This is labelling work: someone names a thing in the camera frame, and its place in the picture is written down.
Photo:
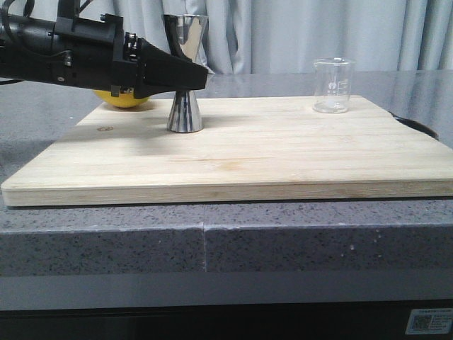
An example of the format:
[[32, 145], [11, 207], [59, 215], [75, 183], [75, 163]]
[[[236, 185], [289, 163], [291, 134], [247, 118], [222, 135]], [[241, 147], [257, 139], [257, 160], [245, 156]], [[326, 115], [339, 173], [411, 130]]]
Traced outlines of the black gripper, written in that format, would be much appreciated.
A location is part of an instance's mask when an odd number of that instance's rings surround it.
[[109, 91], [130, 90], [135, 98], [172, 91], [204, 89], [208, 71], [187, 58], [170, 55], [135, 34], [111, 14], [82, 18], [80, 1], [59, 1], [57, 18], [33, 18], [34, 1], [21, 15], [1, 5], [1, 78], [3, 84], [35, 81]]

